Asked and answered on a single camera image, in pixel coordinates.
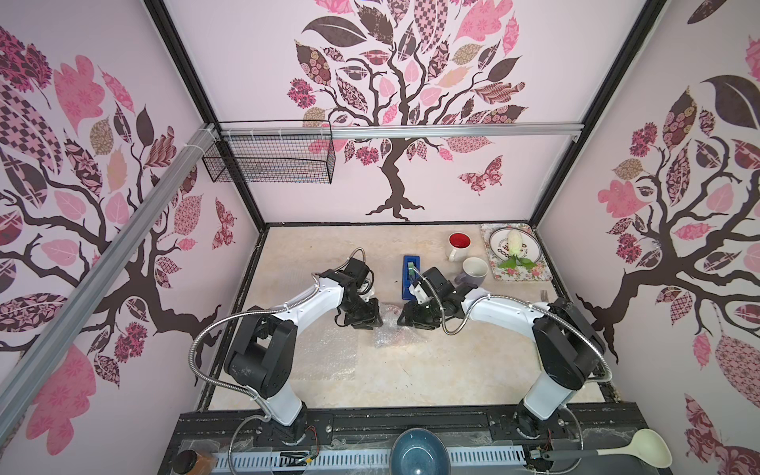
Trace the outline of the blue tape dispenser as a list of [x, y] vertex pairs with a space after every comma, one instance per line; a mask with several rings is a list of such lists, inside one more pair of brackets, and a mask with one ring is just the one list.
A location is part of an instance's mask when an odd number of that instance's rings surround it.
[[415, 300], [416, 297], [411, 292], [411, 287], [417, 278], [417, 271], [420, 269], [421, 257], [419, 255], [405, 255], [403, 257], [402, 268], [402, 299], [404, 301]]

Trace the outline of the red mug black handle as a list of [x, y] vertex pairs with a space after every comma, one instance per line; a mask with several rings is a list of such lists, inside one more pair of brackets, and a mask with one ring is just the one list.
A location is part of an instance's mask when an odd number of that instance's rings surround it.
[[393, 327], [385, 325], [373, 332], [376, 348], [391, 348], [392, 346], [409, 346], [418, 341], [418, 335], [409, 327]]

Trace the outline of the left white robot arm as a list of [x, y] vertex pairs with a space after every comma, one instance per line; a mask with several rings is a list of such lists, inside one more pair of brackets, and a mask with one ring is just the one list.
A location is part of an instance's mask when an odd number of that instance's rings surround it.
[[290, 385], [298, 332], [330, 311], [341, 325], [372, 331], [382, 326], [379, 302], [371, 295], [374, 274], [351, 257], [337, 269], [317, 275], [316, 288], [284, 303], [279, 310], [246, 316], [224, 361], [224, 371], [270, 417], [273, 431], [294, 445], [307, 431], [307, 407]]

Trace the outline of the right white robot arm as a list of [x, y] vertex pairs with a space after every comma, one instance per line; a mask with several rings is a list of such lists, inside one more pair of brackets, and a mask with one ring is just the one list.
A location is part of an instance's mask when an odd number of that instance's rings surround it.
[[400, 326], [456, 336], [468, 323], [478, 322], [521, 334], [536, 346], [540, 375], [513, 415], [521, 437], [538, 439], [557, 410], [587, 383], [613, 379], [606, 345], [570, 301], [526, 302], [470, 283], [454, 284], [435, 267], [421, 272], [413, 266], [411, 271], [413, 299], [402, 309]]

